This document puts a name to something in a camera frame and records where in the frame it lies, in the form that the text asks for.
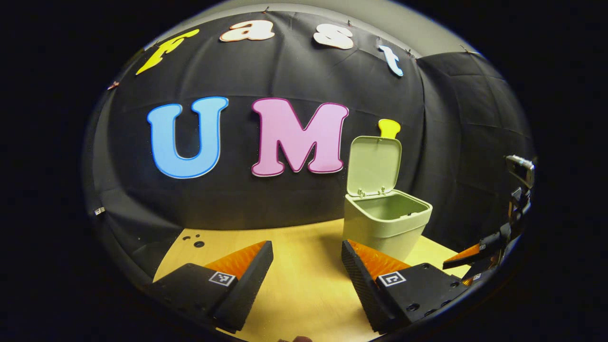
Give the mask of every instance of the foam letter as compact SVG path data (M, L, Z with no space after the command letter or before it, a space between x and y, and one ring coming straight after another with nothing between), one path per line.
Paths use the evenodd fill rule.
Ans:
M380 128L381 137L394 139L397 133L401 131L401 125L394 120L381 119L378 121L378 128Z
M153 66L157 65L162 61L163 54L168 54L169 52L175 50L186 38L192 37L198 33L198 29L192 30L190 32L184 33L181 36L177 36L173 39L170 39L164 43L162 43L158 50L148 59L148 61L135 73L136 75L141 74L143 71L146 71Z
M173 178L194 178L211 171L219 160L219 114L228 106L225 97L205 97L192 104L198 113L198 154L183 158L175 147L175 118L182 112L178 104L157 107L148 114L151 125L152 157L156 167Z
M308 164L308 170L314 173L342 170L340 142L348 108L324 103L317 108L305 129L285 99L260 99L252 108L260 115L260 159L251 168L254 175L266 177L283 173L285 165L278 161L279 144L294 172L300 172L313 147L314 159Z
M251 20L230 26L230 31L219 37L221 41L238 41L243 39L265 40L274 37L272 23L268 20Z
M403 71L397 66L397 61L399 61L399 57L393 53L393 51L388 46L380 45L378 46L380 50L384 51L384 58L386 58L386 63L389 64L389 68L399 77L403 76Z
M314 40L319 44L338 47L340 49L350 49L354 46L353 34L348 29L332 24L321 24L317 26L317 33L313 35Z

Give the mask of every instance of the screw hole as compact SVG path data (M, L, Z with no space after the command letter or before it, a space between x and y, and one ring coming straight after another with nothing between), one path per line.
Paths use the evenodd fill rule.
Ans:
M417 303L414 303L414 304L412 304L412 305L410 305L410 306L406 307L406 310L411 312L411 311L416 311L416 310L418 310L418 308L420 308L420 305L419 305L419 304L417 304Z

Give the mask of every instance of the yellow letter f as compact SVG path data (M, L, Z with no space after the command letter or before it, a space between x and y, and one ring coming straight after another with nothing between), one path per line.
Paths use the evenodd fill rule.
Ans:
M168 54L169 52L175 50L184 41L185 38L192 37L197 33L198 33L198 29L192 30L190 32L184 33L181 36L177 36L173 39L170 39L170 40L162 43L158 47L158 50L156 50L156 52L152 55L152 57L150 57L150 59L135 74L139 75L139 74L141 74L142 71L146 71L146 70L152 68L153 66L157 65L158 63L160 63L162 61L161 56L163 56L163 54Z

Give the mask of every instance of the black fabric backdrop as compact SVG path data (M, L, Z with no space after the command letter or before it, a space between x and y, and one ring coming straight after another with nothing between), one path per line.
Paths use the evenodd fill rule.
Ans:
M275 36L219 41L231 25L253 19L272 21ZM139 267L153 277L182 228L275 228L343 217L350 142L379 135L380 119L401 124L396 189L434 206L423 235L460 251L506 221L508 192L517 184L502 156L532 158L534 150L523 111L500 74L476 54L416 60L381 41L399 57L404 72L399 78L378 50L378 37L349 27L354 48L321 46L312 37L323 23L344 26L292 12L221 18L184 31L200 29L157 66L135 76L156 50L152 47L120 73L120 86L102 99L91 120L84 175L88 211L106 208L95 220L110 253L128 264L123 270ZM217 165L197 178L165 176L154 165L147 114L160 105L181 104L176 145L182 156L194 156L198 120L189 108L207 96L230 102L221 113ZM264 97L288 99L304 125L322 103L345 105L349 115L340 151L345 168L315 174L287 167L279 176L253 176L260 124L251 105ZM288 165L282 151L279 156Z

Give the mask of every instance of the pushpin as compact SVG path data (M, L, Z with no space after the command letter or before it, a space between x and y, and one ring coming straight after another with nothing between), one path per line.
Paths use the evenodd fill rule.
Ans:
M394 139L397 133L401 131L401 125L397 121L390 119L382 119L378 121L378 128L380 128L382 138Z
M112 82L112 85L108 87L108 90L114 89L114 88L118 87L119 85L120 85L120 83L114 81L114 82Z

